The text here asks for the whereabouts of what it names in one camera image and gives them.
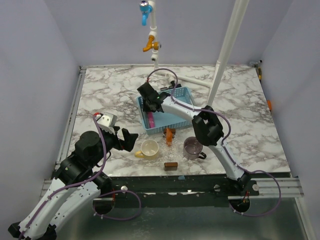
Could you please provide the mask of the yellow ceramic mug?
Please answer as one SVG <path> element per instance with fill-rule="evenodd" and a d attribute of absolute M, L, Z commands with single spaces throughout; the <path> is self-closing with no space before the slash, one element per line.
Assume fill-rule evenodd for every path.
<path fill-rule="evenodd" d="M 140 147 L 140 151 L 137 151 L 134 156 L 145 160 L 154 160 L 159 155 L 159 145 L 155 140 L 147 139 Z"/>

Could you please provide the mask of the light blue plastic basket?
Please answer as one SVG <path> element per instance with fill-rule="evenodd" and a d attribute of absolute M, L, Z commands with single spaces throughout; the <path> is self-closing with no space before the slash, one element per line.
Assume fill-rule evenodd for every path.
<path fill-rule="evenodd" d="M 195 101 L 192 92 L 188 87 L 178 87 L 174 92 L 174 97 L 181 102 L 189 105 L 194 105 Z M 143 111 L 143 98 L 138 96 L 136 98 L 137 107 L 140 115 L 140 122 L 142 128 L 148 135 L 153 135 L 163 132 L 167 127 L 171 129 L 188 128 L 192 123 L 179 116 L 170 113 L 153 112 L 154 127 L 150 127 L 149 118 L 146 112 Z"/>

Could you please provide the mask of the orange toothpaste tube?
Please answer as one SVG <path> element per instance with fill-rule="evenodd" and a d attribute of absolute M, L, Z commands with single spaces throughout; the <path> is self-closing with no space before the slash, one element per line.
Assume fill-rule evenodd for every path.
<path fill-rule="evenodd" d="M 170 147 L 173 141 L 173 132 L 171 131 L 170 128 L 165 129 L 165 139 L 166 139 L 166 145 Z"/>

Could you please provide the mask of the clear tray with brown ends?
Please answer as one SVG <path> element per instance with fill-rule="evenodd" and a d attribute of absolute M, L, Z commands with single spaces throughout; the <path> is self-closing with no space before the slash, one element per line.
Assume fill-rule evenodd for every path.
<path fill-rule="evenodd" d="M 176 129 L 175 128 L 169 128 L 172 133 L 173 133 L 173 139 L 172 139 L 172 145 L 171 146 L 167 146 L 166 144 L 166 128 L 163 130 L 163 137 L 165 138 L 165 149 L 164 149 L 164 155 L 165 155 L 165 162 L 163 164 L 163 168 L 165 172 L 169 172 L 169 171 L 177 171 L 178 170 L 178 162 L 176 160 L 176 155 L 173 152 L 173 140 L 176 136 Z"/>

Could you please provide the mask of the purple plastic cup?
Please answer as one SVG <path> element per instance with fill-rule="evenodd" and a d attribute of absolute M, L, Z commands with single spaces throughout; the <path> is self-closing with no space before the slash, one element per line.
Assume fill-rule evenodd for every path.
<path fill-rule="evenodd" d="M 206 159 L 207 155 L 203 152 L 203 145 L 196 137 L 188 137 L 183 143 L 183 156 L 189 160 Z"/>

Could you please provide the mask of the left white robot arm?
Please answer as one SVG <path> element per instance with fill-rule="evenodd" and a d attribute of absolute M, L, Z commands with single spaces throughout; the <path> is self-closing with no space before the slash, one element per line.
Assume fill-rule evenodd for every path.
<path fill-rule="evenodd" d="M 111 150 L 131 152 L 138 138 L 123 128 L 123 139 L 100 127 L 97 131 L 86 131 L 75 143 L 74 151 L 60 163 L 52 175 L 52 182 L 33 211 L 20 222 L 9 226 L 8 232 L 18 240 L 54 240 L 58 227 L 75 213 L 81 205 L 96 197 L 107 197 L 113 193 L 112 180 L 99 171 L 93 171 L 99 162 L 106 163 Z"/>

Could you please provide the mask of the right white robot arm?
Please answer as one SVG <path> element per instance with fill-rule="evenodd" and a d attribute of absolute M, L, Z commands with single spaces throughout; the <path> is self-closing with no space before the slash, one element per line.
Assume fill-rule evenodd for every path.
<path fill-rule="evenodd" d="M 250 174 L 229 151 L 219 114 L 212 107 L 207 105 L 201 108 L 184 103 L 175 98 L 173 92 L 158 93 L 148 82 L 138 87 L 137 91 L 143 99 L 145 111 L 173 114 L 191 122 L 197 141 L 208 147 L 222 164 L 230 181 L 230 191 L 236 196 L 247 192 Z"/>

